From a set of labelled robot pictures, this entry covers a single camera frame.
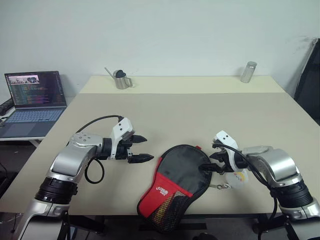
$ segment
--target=laptop screen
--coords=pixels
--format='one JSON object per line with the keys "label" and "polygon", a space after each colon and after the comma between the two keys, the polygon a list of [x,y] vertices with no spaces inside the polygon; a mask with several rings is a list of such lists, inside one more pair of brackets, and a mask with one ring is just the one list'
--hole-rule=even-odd
{"label": "laptop screen", "polygon": [[58,71],[4,74],[16,108],[65,107]]}

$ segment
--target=white wall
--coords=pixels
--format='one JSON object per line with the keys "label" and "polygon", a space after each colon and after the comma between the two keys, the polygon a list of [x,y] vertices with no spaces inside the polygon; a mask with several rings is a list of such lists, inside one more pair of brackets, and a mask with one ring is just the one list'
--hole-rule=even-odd
{"label": "white wall", "polygon": [[247,61],[290,94],[313,38],[319,0],[0,0],[4,73],[59,70],[67,96],[90,75],[240,75]]}

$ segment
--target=mesh pocket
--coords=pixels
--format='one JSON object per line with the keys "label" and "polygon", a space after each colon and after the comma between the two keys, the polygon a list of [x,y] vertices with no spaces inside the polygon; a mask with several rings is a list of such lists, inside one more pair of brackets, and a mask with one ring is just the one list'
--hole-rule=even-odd
{"label": "mesh pocket", "polygon": [[163,202],[148,219],[156,225],[161,231],[169,232],[173,230],[180,222],[179,211],[185,202],[189,199],[180,191],[176,191],[165,202]]}

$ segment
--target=white plastic part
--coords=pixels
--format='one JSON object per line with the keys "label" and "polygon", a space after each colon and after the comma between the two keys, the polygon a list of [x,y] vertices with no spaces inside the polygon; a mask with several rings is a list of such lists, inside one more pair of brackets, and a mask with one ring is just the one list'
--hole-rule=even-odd
{"label": "white plastic part", "polygon": [[134,128],[128,118],[122,119],[112,128],[110,135],[112,147],[111,147],[111,159],[116,158],[117,146],[122,139],[128,139],[135,133]]}
{"label": "white plastic part", "polygon": [[249,181],[246,169],[239,172],[227,172],[225,174],[225,179],[233,189],[240,189]]}
{"label": "white plastic part", "polygon": [[[238,145],[236,143],[236,141],[225,131],[220,131],[215,135],[214,140],[219,140],[222,144],[224,145],[228,145],[234,149],[238,149]],[[231,168],[235,171],[235,172],[241,172],[242,170],[240,170],[236,163],[235,163],[235,152],[230,150],[230,149],[225,149],[226,152],[228,153],[229,156],[229,163]]]}

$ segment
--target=laptop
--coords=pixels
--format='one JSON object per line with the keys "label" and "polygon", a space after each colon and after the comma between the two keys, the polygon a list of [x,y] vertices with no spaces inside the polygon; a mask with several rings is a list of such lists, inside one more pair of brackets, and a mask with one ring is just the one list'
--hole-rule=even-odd
{"label": "laptop", "polygon": [[67,108],[59,72],[6,73],[4,76],[15,111],[1,124],[0,140],[45,137]]}

